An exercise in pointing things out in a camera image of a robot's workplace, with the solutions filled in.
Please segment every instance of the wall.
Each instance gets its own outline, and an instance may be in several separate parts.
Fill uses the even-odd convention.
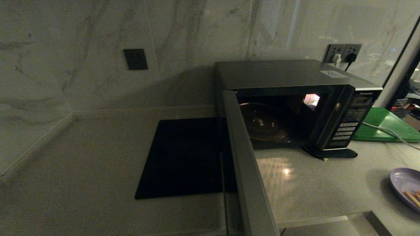
[[[361,43],[348,71],[382,85],[419,8],[417,0],[1,1],[0,173],[71,110],[212,105],[216,61],[323,60],[328,44]],[[125,48],[144,48],[149,69],[128,71]]]

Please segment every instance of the label sticker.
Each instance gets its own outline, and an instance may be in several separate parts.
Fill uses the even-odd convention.
[[[331,78],[347,78],[347,76],[338,73],[337,71],[320,71]]]

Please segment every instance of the microwave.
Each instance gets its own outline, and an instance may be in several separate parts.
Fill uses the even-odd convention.
[[[347,146],[382,91],[316,60],[217,62],[215,70],[219,116],[246,129],[253,149],[302,147],[318,158],[357,156]]]

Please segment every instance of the green cutting board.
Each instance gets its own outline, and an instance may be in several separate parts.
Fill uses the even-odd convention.
[[[364,122],[374,126],[379,126],[381,128],[390,129],[407,142],[420,142],[419,131],[415,130],[413,127],[402,121],[400,118],[396,117],[385,108],[372,108],[367,114]],[[356,134],[354,135],[354,139],[401,142],[401,140],[392,136],[391,134],[363,124],[357,130]]]

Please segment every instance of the purple plate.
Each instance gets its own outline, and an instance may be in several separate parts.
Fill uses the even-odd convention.
[[[414,196],[414,192],[420,189],[420,172],[409,168],[395,168],[389,173],[392,189],[405,204],[420,213],[420,208],[404,194],[407,190]]]

